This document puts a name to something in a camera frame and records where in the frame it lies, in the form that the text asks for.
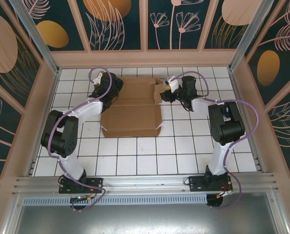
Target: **cable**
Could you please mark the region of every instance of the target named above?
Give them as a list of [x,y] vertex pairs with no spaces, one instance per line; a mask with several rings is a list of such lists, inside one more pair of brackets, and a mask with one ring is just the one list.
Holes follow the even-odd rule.
[[189,109],[187,109],[187,108],[184,106],[183,102],[182,102],[180,99],[178,99],[178,98],[177,98],[177,100],[178,100],[178,101],[180,102],[180,104],[183,106],[184,110],[186,110],[186,111],[189,112]]
[[190,185],[189,183],[185,183],[188,179],[189,179],[189,178],[186,178],[186,179],[183,181],[183,183],[184,183],[185,185],[187,185],[187,186]]
[[209,87],[208,87],[208,83],[207,83],[206,79],[204,78],[204,76],[203,76],[202,74],[200,74],[199,72],[195,72],[195,71],[187,71],[187,72],[184,72],[184,73],[182,73],[182,74],[179,74],[177,77],[175,77],[175,78],[174,78],[173,80],[171,80],[171,81],[174,81],[175,79],[181,77],[182,75],[188,74],[188,73],[195,73],[195,74],[198,74],[198,75],[199,75],[199,76],[204,80],[204,82],[205,82],[205,84],[206,84],[206,89],[207,89],[207,94],[203,96],[203,98],[204,98],[205,101],[213,102],[213,103],[215,103],[215,104],[222,104],[222,103],[225,103],[225,102],[236,102],[236,103],[242,103],[242,104],[244,104],[244,105],[249,106],[249,107],[250,107],[250,108],[255,112],[255,114],[256,114],[256,125],[254,126],[253,130],[252,130],[248,135],[246,135],[245,137],[240,138],[240,139],[238,139],[237,141],[231,143],[230,146],[228,147],[228,149],[227,149],[225,155],[224,155],[224,159],[223,159],[223,167],[224,167],[224,169],[226,170],[226,172],[229,173],[229,174],[230,174],[230,175],[231,175],[231,176],[236,180],[236,182],[237,182],[237,184],[238,184],[238,187],[239,187],[239,195],[238,195],[237,200],[236,200],[234,203],[232,203],[232,204],[230,204],[230,205],[223,206],[223,207],[216,207],[216,208],[217,208],[217,209],[225,209],[225,208],[229,208],[229,207],[232,207],[232,206],[234,206],[235,204],[237,204],[237,203],[239,202],[240,198],[242,197],[242,186],[241,186],[241,183],[240,183],[239,179],[238,179],[238,178],[237,178],[237,177],[236,177],[232,172],[230,172],[230,171],[228,170],[228,168],[227,168],[227,166],[226,166],[227,157],[228,157],[229,152],[231,151],[231,149],[233,148],[233,146],[234,146],[235,144],[239,143],[239,142],[242,141],[242,140],[245,140],[245,139],[249,138],[249,137],[252,136],[252,135],[254,134],[254,132],[257,130],[258,125],[259,125],[259,114],[258,114],[257,110],[254,108],[254,106],[251,105],[249,102],[246,102],[246,101],[236,100],[236,99],[228,99],[228,100],[218,101],[218,100],[212,100],[212,99],[208,99],[208,98],[206,98],[206,97],[209,95]]
[[61,175],[59,178],[58,178],[58,183],[60,184],[61,183],[61,179],[63,178],[63,175]]
[[112,101],[111,105],[114,104],[116,102],[116,100],[118,100],[118,98],[119,98],[119,94],[118,94],[117,98],[114,101]]
[[103,67],[95,67],[95,68],[92,68],[92,69],[90,70],[89,74],[88,74],[88,78],[89,78],[90,82],[93,83],[93,80],[92,80],[92,78],[91,78],[91,75],[92,75],[92,71],[94,71],[94,70],[96,70],[96,69],[102,69],[102,70],[106,71],[107,74],[109,75],[109,78],[110,78],[110,79],[109,79],[109,80],[110,80],[110,81],[109,81],[109,87],[107,88],[106,92],[103,93],[102,95],[100,95],[99,97],[97,97],[97,98],[92,98],[92,99],[90,99],[90,100],[88,100],[88,101],[86,101],[86,102],[84,102],[84,103],[82,103],[82,104],[80,104],[80,105],[74,107],[72,110],[67,111],[65,114],[63,114],[63,115],[62,115],[62,116],[57,120],[57,122],[55,123],[55,125],[54,125],[54,127],[53,127],[53,130],[52,130],[52,132],[51,132],[51,134],[50,134],[50,136],[49,136],[48,145],[47,145],[47,152],[48,152],[48,155],[49,155],[50,157],[55,158],[55,159],[58,160],[58,163],[59,163],[59,165],[60,165],[62,171],[64,172],[64,174],[65,174],[69,179],[71,179],[72,181],[74,181],[75,183],[77,183],[77,184],[79,184],[79,185],[81,185],[81,186],[84,186],[84,187],[87,187],[87,188],[90,188],[90,189],[94,189],[94,190],[102,190],[102,191],[103,191],[102,195],[101,195],[99,198],[97,198],[97,199],[96,199],[96,200],[95,200],[91,205],[86,206],[86,207],[83,208],[82,210],[79,210],[79,212],[81,212],[81,211],[85,211],[85,210],[91,208],[92,206],[94,206],[97,202],[99,202],[99,201],[101,200],[101,198],[106,194],[106,189],[104,189],[104,188],[99,188],[99,187],[94,187],[94,186],[90,186],[90,185],[86,185],[86,184],[83,184],[83,183],[77,181],[76,179],[74,179],[74,178],[73,178],[73,177],[72,177],[72,176],[71,176],[71,175],[66,171],[66,169],[63,167],[62,162],[61,162],[60,159],[59,159],[59,156],[55,156],[55,155],[53,155],[53,154],[51,153],[51,144],[52,144],[52,139],[53,139],[54,133],[55,133],[55,131],[56,131],[56,129],[57,129],[59,123],[63,120],[63,118],[65,118],[65,117],[66,117],[67,115],[69,115],[70,113],[73,113],[73,112],[77,111],[78,109],[80,109],[80,108],[83,107],[84,105],[86,105],[86,104],[88,104],[88,103],[91,103],[91,102],[93,102],[93,101],[96,101],[96,100],[99,100],[99,99],[103,98],[103,97],[104,97],[105,95],[107,95],[107,93],[109,92],[109,90],[110,90],[110,88],[111,88],[111,85],[112,85],[112,78],[111,78],[111,74],[110,74],[110,72],[109,72],[106,68],[103,68]]
[[226,188],[226,189],[228,189],[228,190],[232,190],[228,185],[226,185],[225,183],[222,183],[222,185]]
[[94,189],[92,189],[92,193],[91,193],[90,196],[80,197],[80,198],[74,200],[74,201],[71,203],[71,208],[72,208],[73,210],[76,210],[76,208],[74,207],[74,204],[75,204],[75,203],[77,203],[77,202],[79,202],[79,201],[90,201],[91,199],[94,199],[94,198],[96,198],[96,191],[95,191]]

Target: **grid floor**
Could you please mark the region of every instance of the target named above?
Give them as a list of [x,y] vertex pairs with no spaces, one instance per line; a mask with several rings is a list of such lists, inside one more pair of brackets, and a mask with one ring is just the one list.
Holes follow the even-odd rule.
[[[63,69],[57,85],[52,110],[67,110],[85,101],[94,86],[88,80],[90,69]],[[208,98],[234,99],[226,67],[147,67],[109,68],[118,77],[156,77],[199,71],[207,78]],[[203,81],[197,81],[199,94],[205,92]],[[105,138],[100,118],[94,116],[79,128],[76,151],[80,164],[89,176],[170,175],[204,173],[213,151],[209,119],[197,112],[187,112],[176,101],[161,103],[162,130],[158,137]],[[231,172],[256,172],[249,142],[234,149],[228,169]],[[57,161],[40,147],[33,176],[60,176]]]

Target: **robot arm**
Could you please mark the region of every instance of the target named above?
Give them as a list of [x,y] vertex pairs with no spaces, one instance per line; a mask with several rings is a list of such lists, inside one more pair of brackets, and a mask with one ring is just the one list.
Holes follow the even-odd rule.
[[214,149],[207,170],[212,175],[219,176],[226,173],[223,162],[225,154],[229,146],[244,135],[244,124],[235,102],[216,104],[205,100],[202,96],[197,95],[195,83],[195,77],[185,76],[182,78],[183,87],[181,87],[174,76],[169,76],[166,79],[168,88],[161,93],[161,97],[164,101],[171,103],[179,100],[186,110],[209,116]]
[[[112,78],[112,86],[106,96],[100,100],[87,101],[86,105],[83,105],[75,112],[68,114],[58,125],[55,130],[52,142],[51,153],[64,167],[65,171],[75,180],[86,184],[86,172],[79,164],[77,159],[77,153],[75,152],[77,146],[78,126],[87,121],[92,116],[98,115],[108,109],[114,98],[118,98],[119,92],[123,86],[123,81],[116,77],[115,74],[110,73]],[[107,73],[99,73],[98,77],[93,80],[95,85],[99,85],[95,88],[90,98],[97,98],[105,93],[109,87],[109,75]],[[47,147],[49,136],[53,130],[55,123],[58,119],[70,110],[59,112],[53,110],[49,113],[46,121],[46,125],[41,137],[41,145]]]
[[[171,103],[179,100],[187,111],[209,116],[210,132],[214,140],[211,161],[206,166],[204,176],[190,176],[188,185],[192,192],[225,191],[228,187],[229,191],[218,195],[222,198],[232,191],[231,180],[226,171],[231,154],[230,147],[244,135],[245,127],[235,102],[223,103],[199,96],[195,83],[195,77],[183,77],[183,87],[181,87],[174,76],[170,76],[166,79],[168,86],[161,93],[161,97],[164,101]],[[214,196],[214,202],[210,203],[212,206],[219,206],[222,203],[222,200],[218,203],[217,198]]]

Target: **enclosure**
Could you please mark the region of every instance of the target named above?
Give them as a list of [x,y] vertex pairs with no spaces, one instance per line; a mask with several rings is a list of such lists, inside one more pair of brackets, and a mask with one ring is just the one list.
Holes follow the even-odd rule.
[[[252,104],[258,128],[227,167],[239,203],[210,209],[190,192],[216,143],[210,117],[162,101],[158,136],[104,137],[100,114],[79,126],[77,159],[107,193],[92,222],[72,212],[77,195],[58,193],[64,171],[40,142],[51,111],[92,94],[94,67],[164,89],[193,71],[207,81],[189,74],[198,95]],[[247,136],[256,115],[237,106]],[[240,195],[231,182],[224,205]],[[290,233],[290,0],[0,0],[0,233],[165,231]]]

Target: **cardboard flap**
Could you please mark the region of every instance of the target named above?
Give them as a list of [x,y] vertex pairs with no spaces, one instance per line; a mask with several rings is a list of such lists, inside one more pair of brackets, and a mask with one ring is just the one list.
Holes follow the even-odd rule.
[[157,129],[161,121],[160,105],[112,106],[101,117],[107,131]]
[[159,104],[161,103],[163,100],[161,99],[161,96],[160,96],[160,92],[164,90],[164,87],[163,87],[164,84],[156,84],[155,85],[155,91],[154,91],[154,101],[155,101],[155,104]]
[[121,78],[124,84],[156,84],[156,78],[154,77],[135,77],[135,78]]
[[123,78],[124,85],[111,107],[101,116],[105,137],[156,137],[162,123],[160,92],[163,82],[157,78]]
[[155,101],[152,98],[141,99],[118,99],[111,106],[144,106],[154,105]]
[[161,114],[161,105],[155,105],[155,127],[156,129],[160,127],[160,124],[163,122]]

